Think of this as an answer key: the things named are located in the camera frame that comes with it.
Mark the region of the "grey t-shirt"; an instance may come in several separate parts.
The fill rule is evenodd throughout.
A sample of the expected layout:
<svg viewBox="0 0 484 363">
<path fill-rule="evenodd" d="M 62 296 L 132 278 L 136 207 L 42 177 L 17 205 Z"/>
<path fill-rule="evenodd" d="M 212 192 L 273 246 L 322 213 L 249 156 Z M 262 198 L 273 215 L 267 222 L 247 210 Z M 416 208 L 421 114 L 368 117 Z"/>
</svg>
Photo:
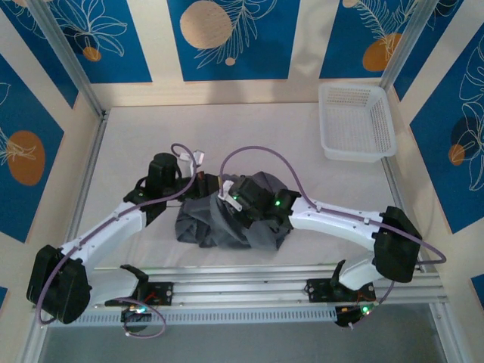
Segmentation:
<svg viewBox="0 0 484 363">
<path fill-rule="evenodd" d="M 187 199 L 175 220 L 176 240 L 200 248 L 277 251 L 290 233 L 266 218 L 257 206 L 237 211 L 215 192 L 197 200 Z"/>
</svg>

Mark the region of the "white perforated plastic basket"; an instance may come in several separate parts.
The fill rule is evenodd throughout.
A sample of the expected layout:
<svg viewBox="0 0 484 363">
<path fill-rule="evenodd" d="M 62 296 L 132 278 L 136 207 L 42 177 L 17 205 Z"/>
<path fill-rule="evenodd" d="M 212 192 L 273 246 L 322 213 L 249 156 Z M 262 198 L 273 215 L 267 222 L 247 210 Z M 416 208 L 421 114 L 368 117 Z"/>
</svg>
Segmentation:
<svg viewBox="0 0 484 363">
<path fill-rule="evenodd" d="M 383 88 L 324 82 L 318 87 L 318 108 L 326 158 L 375 163 L 396 154 L 396 134 Z"/>
</svg>

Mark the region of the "aluminium mounting rail frame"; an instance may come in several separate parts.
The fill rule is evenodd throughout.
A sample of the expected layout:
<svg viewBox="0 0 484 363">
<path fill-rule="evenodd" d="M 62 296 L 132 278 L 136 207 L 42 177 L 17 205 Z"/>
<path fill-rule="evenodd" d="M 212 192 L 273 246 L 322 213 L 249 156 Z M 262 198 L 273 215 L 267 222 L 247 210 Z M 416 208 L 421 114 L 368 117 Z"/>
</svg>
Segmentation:
<svg viewBox="0 0 484 363">
<path fill-rule="evenodd" d="M 149 282 L 171 282 L 172 306 L 232 308 L 309 305 L 304 292 L 308 279 L 330 278 L 334 264 L 248 265 L 142 268 Z M 448 297 L 437 272 L 417 270 L 412 282 L 395 283 L 383 303 L 446 303 Z"/>
</svg>

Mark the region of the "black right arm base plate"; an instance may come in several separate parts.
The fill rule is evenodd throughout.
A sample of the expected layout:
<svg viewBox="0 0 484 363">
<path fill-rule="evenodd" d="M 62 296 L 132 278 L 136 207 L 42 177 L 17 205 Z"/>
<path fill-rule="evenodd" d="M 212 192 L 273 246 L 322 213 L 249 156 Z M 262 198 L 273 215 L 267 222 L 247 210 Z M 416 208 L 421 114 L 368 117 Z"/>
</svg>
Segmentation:
<svg viewBox="0 0 484 363">
<path fill-rule="evenodd" d="M 316 278 L 306 281 L 304 291 L 311 303 L 359 303 L 376 300 L 372 283 L 359 290 L 351 290 L 330 278 Z"/>
</svg>

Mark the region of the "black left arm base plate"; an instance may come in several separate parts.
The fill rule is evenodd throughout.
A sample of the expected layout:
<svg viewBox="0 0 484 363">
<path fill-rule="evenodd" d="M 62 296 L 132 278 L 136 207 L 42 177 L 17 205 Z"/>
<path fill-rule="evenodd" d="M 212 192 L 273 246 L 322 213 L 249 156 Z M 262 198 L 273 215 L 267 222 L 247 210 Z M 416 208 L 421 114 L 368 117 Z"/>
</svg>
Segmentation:
<svg viewBox="0 0 484 363">
<path fill-rule="evenodd" d="M 136 287 L 132 293 L 118 293 L 116 297 L 135 299 L 149 306 L 170 306 L 173 298 L 172 282 L 147 282 Z"/>
</svg>

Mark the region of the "blue floral wall panel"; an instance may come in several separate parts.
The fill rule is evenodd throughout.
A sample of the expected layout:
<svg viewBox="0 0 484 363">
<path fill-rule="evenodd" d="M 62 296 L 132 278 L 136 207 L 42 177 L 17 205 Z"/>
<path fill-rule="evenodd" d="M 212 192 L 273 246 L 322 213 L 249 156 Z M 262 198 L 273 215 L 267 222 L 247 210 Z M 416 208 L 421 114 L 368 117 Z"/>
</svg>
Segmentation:
<svg viewBox="0 0 484 363">
<path fill-rule="evenodd" d="M 320 79 L 383 74 L 420 0 L 340 0 Z"/>
<path fill-rule="evenodd" d="M 64 131 L 0 55 L 0 232 L 24 243 Z"/>
<path fill-rule="evenodd" d="M 43 0 L 91 83 L 151 82 L 127 0 Z"/>
<path fill-rule="evenodd" d="M 73 109 L 79 90 L 57 58 L 47 38 L 30 13 L 26 2 L 24 0 L 0 0 L 0 9 L 41 64 L 64 100 Z"/>
<path fill-rule="evenodd" d="M 400 101 L 408 92 L 463 0 L 439 0 L 393 87 Z"/>
<path fill-rule="evenodd" d="M 300 0 L 167 0 L 186 82 L 285 80 Z"/>
<path fill-rule="evenodd" d="M 484 33 L 475 35 L 411 122 L 452 232 L 484 217 Z"/>
</svg>

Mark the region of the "aluminium corner post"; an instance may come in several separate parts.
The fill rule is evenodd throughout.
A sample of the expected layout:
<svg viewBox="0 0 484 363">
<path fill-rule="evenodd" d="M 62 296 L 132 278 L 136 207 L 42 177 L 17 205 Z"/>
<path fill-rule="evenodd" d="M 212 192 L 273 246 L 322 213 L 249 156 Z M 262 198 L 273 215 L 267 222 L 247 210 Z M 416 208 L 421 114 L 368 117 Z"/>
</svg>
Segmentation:
<svg viewBox="0 0 484 363">
<path fill-rule="evenodd" d="M 70 47 L 63 31 L 59 27 L 54 15 L 43 0 L 26 0 L 27 7 L 41 29 L 49 45 L 61 62 L 63 68 L 73 81 L 78 91 L 99 120 L 103 120 L 106 110 L 102 107 L 91 83 L 78 61 L 73 49 Z"/>
<path fill-rule="evenodd" d="M 415 12 L 408 21 L 408 25 L 406 26 L 402 37 L 400 38 L 400 41 L 397 44 L 386 69 L 383 71 L 383 75 L 381 76 L 379 86 L 386 93 L 388 93 L 393 87 L 395 80 L 400 74 L 421 33 L 427 25 L 427 21 L 435 11 L 438 3 L 439 0 L 417 1 Z"/>
</svg>

